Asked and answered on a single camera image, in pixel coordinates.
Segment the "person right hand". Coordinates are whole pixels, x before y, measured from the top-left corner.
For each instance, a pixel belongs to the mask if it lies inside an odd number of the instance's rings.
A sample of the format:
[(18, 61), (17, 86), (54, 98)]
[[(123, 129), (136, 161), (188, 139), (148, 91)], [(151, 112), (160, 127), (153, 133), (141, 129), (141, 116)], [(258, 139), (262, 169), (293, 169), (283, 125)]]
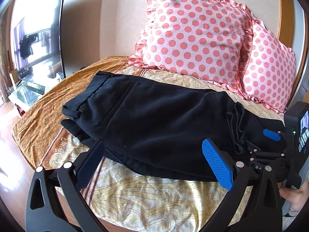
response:
[(303, 206), (305, 205), (308, 196), (308, 179), (306, 179), (303, 185), (299, 189), (286, 188), (282, 186), (282, 183), (278, 183), (279, 194), (282, 198), (291, 203), (289, 215), (295, 217), (299, 214)]

